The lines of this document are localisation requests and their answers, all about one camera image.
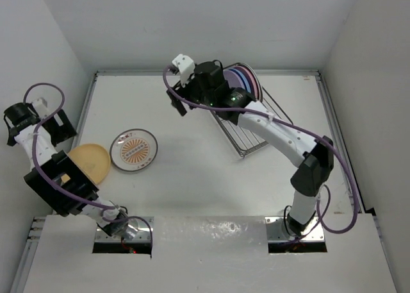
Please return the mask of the pink plastic plate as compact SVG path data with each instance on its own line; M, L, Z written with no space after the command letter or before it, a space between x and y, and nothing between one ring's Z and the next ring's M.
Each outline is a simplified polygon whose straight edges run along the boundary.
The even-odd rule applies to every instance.
M249 75L250 78L250 82L252 83L252 89L253 89L253 94L255 95L255 98L257 99L258 96L258 91L256 90L256 82L254 81L252 74L250 74L245 68L244 68L245 72Z

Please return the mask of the metal base plate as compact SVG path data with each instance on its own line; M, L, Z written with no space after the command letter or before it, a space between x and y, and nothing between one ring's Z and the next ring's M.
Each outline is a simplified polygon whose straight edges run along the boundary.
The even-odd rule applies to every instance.
M126 243L150 243L151 233L153 232L153 219L149 217L146 222L140 219L131 219L127 222L111 223L108 225L107 234L101 228L97 228L94 241L96 243L119 243L123 240Z
M310 243L325 242L324 231L322 225L318 222L318 217L313 217L313 220L302 232L301 237L297 237L294 233L288 234L291 230L286 231L283 216L265 217L265 225L269 243L291 242L295 239Z

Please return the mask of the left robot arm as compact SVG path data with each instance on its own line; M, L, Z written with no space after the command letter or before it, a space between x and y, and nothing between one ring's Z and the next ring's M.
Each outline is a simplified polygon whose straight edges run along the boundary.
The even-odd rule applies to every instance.
M57 214L86 215L110 237L125 237L127 213L111 201L101 199L97 185L56 146L77 135L64 110L59 121L49 116L47 103L16 103L4 111L9 146L26 152L30 171L24 176L33 189Z

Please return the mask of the white plate green rim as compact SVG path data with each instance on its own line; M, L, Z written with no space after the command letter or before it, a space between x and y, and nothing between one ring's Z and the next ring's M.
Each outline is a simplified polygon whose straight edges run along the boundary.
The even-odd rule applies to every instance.
M246 63L240 63L240 66L244 67L250 74L252 74L252 77L254 79L254 81L256 82L255 86L256 86L256 90L258 91L258 96L257 99L259 101L263 100L263 91L262 88L263 86L261 85L258 76L256 75L254 69L252 67L250 67L249 65L247 65Z

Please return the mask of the white front cover board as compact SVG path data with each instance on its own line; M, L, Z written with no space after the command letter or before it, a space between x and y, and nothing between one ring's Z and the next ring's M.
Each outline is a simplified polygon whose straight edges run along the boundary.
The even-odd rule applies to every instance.
M95 225L49 216L26 292L394 292L370 215L324 253L268 252L260 217L154 219L152 255L92 252Z

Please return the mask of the blue plastic plate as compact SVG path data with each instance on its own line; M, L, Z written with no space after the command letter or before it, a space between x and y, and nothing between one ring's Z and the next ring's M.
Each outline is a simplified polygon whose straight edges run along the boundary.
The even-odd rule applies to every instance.
M238 75L241 78L241 81L244 84L245 90L249 93L252 93L252 87L248 81L248 78L242 71L239 71L238 69L232 68L231 71L233 71L236 75Z

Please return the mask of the purple plastic plate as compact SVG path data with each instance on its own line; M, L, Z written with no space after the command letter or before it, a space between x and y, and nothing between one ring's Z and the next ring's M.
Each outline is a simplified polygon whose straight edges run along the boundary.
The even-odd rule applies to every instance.
M245 88L243 81L235 72L226 69L223 70L223 74L231 88Z

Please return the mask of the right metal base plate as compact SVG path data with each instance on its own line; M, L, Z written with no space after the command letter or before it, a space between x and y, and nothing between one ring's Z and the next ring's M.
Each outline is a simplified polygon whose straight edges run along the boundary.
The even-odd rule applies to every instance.
M286 231L283 216L265 217L265 225L269 243L291 242L295 239L310 243L325 242L324 231L322 225L318 222L318 217L313 217L313 220L302 232L301 237L297 237L294 233L288 234L291 230Z

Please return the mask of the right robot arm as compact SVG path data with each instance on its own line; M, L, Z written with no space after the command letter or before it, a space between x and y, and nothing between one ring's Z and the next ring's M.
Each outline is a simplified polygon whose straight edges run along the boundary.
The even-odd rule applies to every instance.
M293 203L283 226L289 236L301 237L315 216L320 187L334 167L332 140L296 130L260 101L258 84L228 82L223 68L215 62L174 62L163 75L168 72L179 75L179 82L168 87L167 94L180 115L186 114L184 105L215 112L264 139L296 167L290 180L295 190Z

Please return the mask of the white plate orange sunburst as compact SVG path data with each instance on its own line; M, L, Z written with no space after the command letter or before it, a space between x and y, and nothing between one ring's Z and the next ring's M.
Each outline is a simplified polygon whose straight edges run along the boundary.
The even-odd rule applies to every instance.
M113 140L110 146L111 163L124 172L142 171L155 160L158 141L149 131L133 128Z

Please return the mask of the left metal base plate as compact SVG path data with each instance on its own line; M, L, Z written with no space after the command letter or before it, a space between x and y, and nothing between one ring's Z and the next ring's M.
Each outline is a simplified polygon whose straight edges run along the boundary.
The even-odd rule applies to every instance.
M107 234L101 228L97 228L94 241L96 243L119 243L123 240L126 243L150 243L151 233L153 232L153 219L149 217L146 222L140 219L131 219L127 222L111 223L108 225Z

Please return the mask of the yellow plastic plate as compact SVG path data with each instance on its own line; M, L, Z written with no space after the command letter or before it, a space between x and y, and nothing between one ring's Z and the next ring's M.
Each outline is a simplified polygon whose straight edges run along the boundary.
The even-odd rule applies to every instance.
M68 153L70 159L96 184L103 182L111 168L107 150L99 144L83 144Z

